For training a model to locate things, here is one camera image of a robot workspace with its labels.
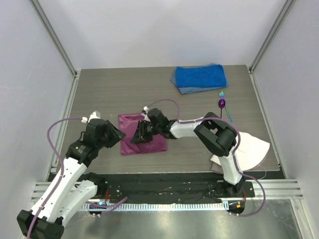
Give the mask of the magenta satin napkin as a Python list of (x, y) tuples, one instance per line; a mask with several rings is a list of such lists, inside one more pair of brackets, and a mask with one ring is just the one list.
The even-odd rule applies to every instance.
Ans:
[(161, 135), (155, 135), (151, 142), (131, 143), (140, 120), (144, 120), (144, 116), (141, 113), (118, 115), (119, 130), (126, 134), (124, 139), (120, 141), (120, 154), (122, 156), (130, 156), (167, 151), (166, 139)]

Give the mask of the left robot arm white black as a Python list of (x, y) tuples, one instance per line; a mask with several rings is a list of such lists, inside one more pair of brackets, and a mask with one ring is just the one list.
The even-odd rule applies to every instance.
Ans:
[(17, 222), (28, 239), (59, 239), (73, 215), (91, 198), (102, 198), (108, 189), (106, 179), (87, 174), (79, 185), (80, 176), (103, 148), (111, 148), (126, 135), (98, 112), (80, 118), (86, 128), (70, 146), (60, 169), (44, 194), (28, 211), (21, 210)]

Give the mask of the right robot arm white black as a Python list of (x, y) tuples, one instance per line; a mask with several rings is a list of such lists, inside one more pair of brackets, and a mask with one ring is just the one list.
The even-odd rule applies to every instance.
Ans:
[(245, 179), (239, 170), (235, 153), (240, 136), (225, 120), (212, 112), (199, 119), (170, 120), (157, 108), (143, 110), (142, 115), (144, 118), (138, 121), (131, 143), (150, 142), (155, 135), (165, 139), (198, 138), (219, 159), (226, 193), (235, 197), (243, 191)]

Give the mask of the blue striped cloth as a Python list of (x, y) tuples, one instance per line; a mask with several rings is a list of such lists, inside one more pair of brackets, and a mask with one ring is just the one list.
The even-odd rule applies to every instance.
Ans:
[(174, 84), (174, 86), (180, 91), (180, 93), (182, 95), (205, 92), (205, 91), (211, 91), (211, 90), (219, 90), (219, 89), (225, 88), (225, 87), (222, 87), (222, 88), (196, 88), (196, 87), (182, 88), (182, 87), (180, 87), (179, 88), (176, 85), (175, 70), (176, 70), (176, 68), (173, 70), (173, 73), (171, 75), (170, 81)]

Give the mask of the iridescent purple spoon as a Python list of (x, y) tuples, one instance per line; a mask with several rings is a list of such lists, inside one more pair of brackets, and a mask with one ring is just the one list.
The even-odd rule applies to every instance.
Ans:
[(220, 118), (222, 118), (222, 111), (226, 107), (226, 101), (224, 99), (220, 99), (218, 102), (218, 106), (220, 108)]

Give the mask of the iridescent fork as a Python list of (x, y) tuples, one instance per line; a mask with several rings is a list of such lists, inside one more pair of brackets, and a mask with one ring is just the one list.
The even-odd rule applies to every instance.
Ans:
[[(224, 92), (223, 92), (223, 91), (220, 91), (220, 92), (219, 92), (219, 97), (220, 97), (220, 99), (224, 99), (224, 100), (225, 100), (225, 96), (224, 96)], [(225, 107), (224, 109), (225, 109), (225, 111), (226, 111), (228, 120), (229, 120), (230, 122), (232, 122), (232, 117), (231, 117), (231, 115), (230, 115), (230, 113), (229, 113), (229, 110), (228, 110), (228, 108), (227, 108), (227, 104), (226, 104), (226, 107)]]

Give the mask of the blue terry towel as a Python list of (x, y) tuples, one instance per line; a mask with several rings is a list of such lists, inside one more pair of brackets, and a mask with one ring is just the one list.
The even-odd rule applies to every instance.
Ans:
[(222, 65), (183, 68), (175, 70), (177, 87), (222, 88), (227, 86), (227, 79)]

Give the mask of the white folded cloth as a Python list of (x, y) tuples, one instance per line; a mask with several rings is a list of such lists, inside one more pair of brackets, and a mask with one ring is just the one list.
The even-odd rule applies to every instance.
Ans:
[(261, 164), (270, 149), (270, 143), (240, 132), (241, 142), (236, 150), (237, 163), (241, 170), (247, 171)]

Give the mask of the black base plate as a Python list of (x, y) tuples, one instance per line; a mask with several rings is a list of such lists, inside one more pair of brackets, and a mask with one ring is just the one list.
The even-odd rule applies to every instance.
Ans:
[(212, 172), (103, 174), (102, 178), (107, 188), (94, 199), (111, 203), (127, 198), (131, 204), (200, 204), (255, 197), (251, 182), (245, 181), (235, 192), (220, 174)]

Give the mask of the aluminium frame post left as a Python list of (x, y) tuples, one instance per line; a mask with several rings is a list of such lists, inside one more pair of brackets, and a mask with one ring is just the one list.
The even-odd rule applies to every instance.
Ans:
[(38, 0), (30, 0), (29, 2), (32, 5), (33, 9), (35, 10), (35, 13), (38, 15), (46, 32), (48, 33), (49, 37), (51, 38), (54, 46), (56, 47), (58, 53), (62, 57), (65, 65), (67, 66), (71, 75), (75, 78), (77, 75), (77, 70), (74, 68), (73, 64), (71, 63), (70, 58), (68, 57), (64, 47), (62, 46), (62, 43), (59, 40), (59, 37), (56, 34), (55, 30), (53, 29), (52, 24), (50, 23), (50, 20), (48, 19), (46, 13), (44, 12), (40, 2)]

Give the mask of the aluminium frame post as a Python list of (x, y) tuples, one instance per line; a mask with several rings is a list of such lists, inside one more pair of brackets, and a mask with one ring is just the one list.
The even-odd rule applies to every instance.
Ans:
[(264, 56), (266, 50), (274, 40), (276, 34), (278, 33), (280, 27), (282, 26), (285, 18), (288, 16), (289, 12), (291, 11), (293, 5), (295, 4), (296, 0), (286, 0), (279, 11), (275, 21), (273, 22), (265, 40), (263, 41), (256, 57), (254, 58), (251, 66), (248, 68), (249, 73), (253, 73), (254, 70), (257, 68), (259, 62), (261, 61), (262, 57)]
[(70, 58), (68, 57), (64, 47), (62, 46), (62, 43), (59, 40), (59, 37), (56, 34), (55, 30), (53, 29), (52, 24), (50, 23), (50, 20), (48, 19), (46, 13), (44, 12), (40, 2), (38, 0), (30, 0), (29, 2), (32, 5), (33, 9), (35, 10), (35, 13), (38, 15), (46, 32), (48, 33), (49, 37), (51, 38), (54, 46), (56, 47), (58, 53), (62, 57), (65, 65), (67, 66), (71, 75), (75, 78), (77, 75), (77, 70), (74, 68), (73, 64), (71, 63)]

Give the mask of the aluminium front rail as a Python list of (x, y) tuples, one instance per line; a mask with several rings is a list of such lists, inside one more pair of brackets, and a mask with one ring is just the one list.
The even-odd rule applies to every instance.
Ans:
[[(266, 198), (274, 199), (302, 199), (303, 194), (296, 179), (265, 179), (260, 180), (266, 193)], [(44, 194), (50, 182), (37, 182), (31, 196), (31, 202), (38, 201)]]

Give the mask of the aluminium frame post right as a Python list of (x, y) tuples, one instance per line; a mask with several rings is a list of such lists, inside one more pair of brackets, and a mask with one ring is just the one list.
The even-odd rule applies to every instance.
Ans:
[(296, 0), (286, 0), (279, 11), (275, 21), (273, 22), (265, 40), (263, 41), (256, 57), (254, 58), (251, 66), (248, 68), (249, 73), (253, 73), (254, 70), (257, 68), (259, 62), (261, 61), (262, 57), (264, 56), (266, 50), (274, 40), (276, 34), (278, 33), (280, 27), (282, 26), (285, 18), (288, 16), (289, 12), (291, 11), (293, 5), (295, 4)]

